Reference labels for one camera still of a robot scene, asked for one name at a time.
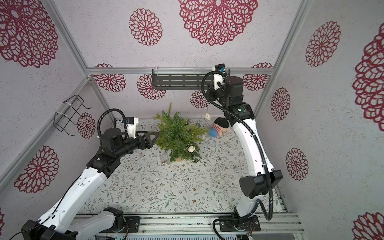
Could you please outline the white ball string lights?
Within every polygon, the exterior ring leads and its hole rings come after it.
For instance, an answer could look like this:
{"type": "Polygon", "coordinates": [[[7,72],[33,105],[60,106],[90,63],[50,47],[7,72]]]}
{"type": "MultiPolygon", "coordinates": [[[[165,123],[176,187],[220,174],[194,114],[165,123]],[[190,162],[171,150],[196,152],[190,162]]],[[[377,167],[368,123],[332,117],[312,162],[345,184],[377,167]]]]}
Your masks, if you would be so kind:
{"type": "Polygon", "coordinates": [[[196,154],[198,144],[203,142],[209,132],[211,116],[203,113],[199,118],[185,119],[181,131],[181,149],[187,153],[196,154]]]}

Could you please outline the small green christmas tree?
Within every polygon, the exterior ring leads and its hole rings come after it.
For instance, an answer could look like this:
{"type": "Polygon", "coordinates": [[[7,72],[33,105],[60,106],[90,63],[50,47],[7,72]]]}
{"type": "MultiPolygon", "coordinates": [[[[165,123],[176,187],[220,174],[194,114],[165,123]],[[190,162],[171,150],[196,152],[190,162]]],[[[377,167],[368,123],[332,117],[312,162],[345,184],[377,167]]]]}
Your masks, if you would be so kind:
{"type": "Polygon", "coordinates": [[[190,161],[197,163],[202,159],[200,154],[200,146],[198,144],[198,152],[194,154],[187,153],[181,149],[181,131],[185,118],[181,113],[172,113],[172,104],[167,110],[163,110],[160,114],[154,117],[158,121],[159,138],[156,145],[164,152],[169,154],[170,162],[177,160],[190,161]]]}

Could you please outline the plush doll striped shirt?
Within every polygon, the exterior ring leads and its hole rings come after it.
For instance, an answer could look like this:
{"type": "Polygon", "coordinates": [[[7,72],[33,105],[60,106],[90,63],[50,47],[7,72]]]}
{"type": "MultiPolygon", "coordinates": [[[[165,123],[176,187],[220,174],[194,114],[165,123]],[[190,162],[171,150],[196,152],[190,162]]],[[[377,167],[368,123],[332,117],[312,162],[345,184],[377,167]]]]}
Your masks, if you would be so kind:
{"type": "Polygon", "coordinates": [[[221,137],[230,129],[230,123],[226,118],[217,118],[209,127],[208,135],[212,138],[221,137]]]}

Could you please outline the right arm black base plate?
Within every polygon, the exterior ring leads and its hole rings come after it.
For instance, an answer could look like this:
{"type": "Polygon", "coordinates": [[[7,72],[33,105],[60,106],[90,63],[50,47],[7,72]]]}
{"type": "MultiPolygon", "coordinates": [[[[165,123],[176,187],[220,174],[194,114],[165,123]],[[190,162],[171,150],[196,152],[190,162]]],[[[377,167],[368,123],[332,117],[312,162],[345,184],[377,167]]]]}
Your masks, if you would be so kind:
{"type": "Polygon", "coordinates": [[[219,226],[221,232],[259,232],[261,225],[259,218],[256,215],[252,215],[246,219],[234,220],[229,216],[219,217],[219,226]]]}

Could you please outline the dark grey slotted wall shelf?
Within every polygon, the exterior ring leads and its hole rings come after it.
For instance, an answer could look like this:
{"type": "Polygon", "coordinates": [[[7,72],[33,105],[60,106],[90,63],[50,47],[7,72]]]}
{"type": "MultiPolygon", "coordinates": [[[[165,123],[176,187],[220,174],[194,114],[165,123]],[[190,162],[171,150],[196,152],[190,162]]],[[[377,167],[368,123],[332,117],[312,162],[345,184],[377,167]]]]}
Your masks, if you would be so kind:
{"type": "Polygon", "coordinates": [[[155,90],[201,90],[204,74],[158,74],[152,70],[155,90]]]}

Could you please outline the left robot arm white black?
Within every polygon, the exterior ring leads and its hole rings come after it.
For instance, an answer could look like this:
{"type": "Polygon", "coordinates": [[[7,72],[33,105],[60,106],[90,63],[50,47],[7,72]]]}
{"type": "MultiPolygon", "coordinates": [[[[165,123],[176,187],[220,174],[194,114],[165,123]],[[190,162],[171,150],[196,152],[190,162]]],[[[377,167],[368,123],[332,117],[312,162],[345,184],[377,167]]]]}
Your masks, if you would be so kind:
{"type": "Polygon", "coordinates": [[[142,131],[130,137],[119,128],[110,128],[100,135],[100,148],[82,174],[71,184],[64,196],[38,220],[27,221],[21,229],[25,240],[87,240],[96,234],[123,232],[128,228],[124,213],[107,207],[99,214],[73,224],[80,208],[121,164],[121,158],[135,150],[150,149],[158,132],[142,131]]]}

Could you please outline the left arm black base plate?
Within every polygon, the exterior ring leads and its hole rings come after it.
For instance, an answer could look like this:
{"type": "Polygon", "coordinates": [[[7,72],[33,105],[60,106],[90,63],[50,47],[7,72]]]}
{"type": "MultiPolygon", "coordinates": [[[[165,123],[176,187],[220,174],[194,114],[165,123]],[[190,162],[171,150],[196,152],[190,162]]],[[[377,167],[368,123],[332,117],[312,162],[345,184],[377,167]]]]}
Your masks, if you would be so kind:
{"type": "Polygon", "coordinates": [[[111,227],[107,230],[101,231],[100,234],[125,234],[125,233],[137,233],[140,226],[140,217],[128,216],[124,217],[122,227],[111,227]]]}

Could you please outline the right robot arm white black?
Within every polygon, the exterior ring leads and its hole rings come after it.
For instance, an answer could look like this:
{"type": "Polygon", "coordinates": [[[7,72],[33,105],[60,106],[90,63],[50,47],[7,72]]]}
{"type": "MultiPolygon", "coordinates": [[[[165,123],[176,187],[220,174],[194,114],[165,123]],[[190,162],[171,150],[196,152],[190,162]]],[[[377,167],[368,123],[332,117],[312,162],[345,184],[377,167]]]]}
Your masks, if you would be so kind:
{"type": "Polygon", "coordinates": [[[203,79],[209,76],[213,76],[213,82],[206,84],[202,81],[202,94],[210,104],[223,111],[240,140],[248,164],[248,176],[240,178],[244,197],[236,207],[236,219],[247,219],[260,207],[266,220],[270,221],[274,207],[273,189],[283,179],[282,171],[276,170],[266,155],[253,110],[243,100],[243,80],[217,71],[209,72],[203,79]]]}

